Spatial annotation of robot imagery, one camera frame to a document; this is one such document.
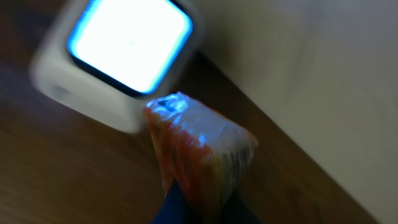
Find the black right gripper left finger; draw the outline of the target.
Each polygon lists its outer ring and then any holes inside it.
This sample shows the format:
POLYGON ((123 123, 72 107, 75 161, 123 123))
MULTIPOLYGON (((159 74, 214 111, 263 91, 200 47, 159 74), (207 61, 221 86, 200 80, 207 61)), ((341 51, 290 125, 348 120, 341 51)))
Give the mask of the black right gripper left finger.
POLYGON ((187 205, 178 182, 174 180, 151 224, 189 224, 192 223, 192 218, 193 212, 187 205))

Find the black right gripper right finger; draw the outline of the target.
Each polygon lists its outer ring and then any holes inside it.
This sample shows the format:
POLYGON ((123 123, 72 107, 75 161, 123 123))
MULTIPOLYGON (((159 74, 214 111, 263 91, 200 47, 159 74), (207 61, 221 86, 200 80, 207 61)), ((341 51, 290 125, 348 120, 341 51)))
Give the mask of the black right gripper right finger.
POLYGON ((235 190, 224 204, 220 214, 221 224, 261 224, 235 190))

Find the orange small box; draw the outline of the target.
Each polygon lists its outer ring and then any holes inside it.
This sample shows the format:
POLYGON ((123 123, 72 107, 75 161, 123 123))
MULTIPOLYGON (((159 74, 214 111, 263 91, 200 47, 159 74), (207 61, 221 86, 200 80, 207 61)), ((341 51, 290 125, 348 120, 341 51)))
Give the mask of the orange small box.
POLYGON ((168 192, 177 182, 192 208, 216 215, 250 166, 257 138, 181 92, 143 109, 168 192))

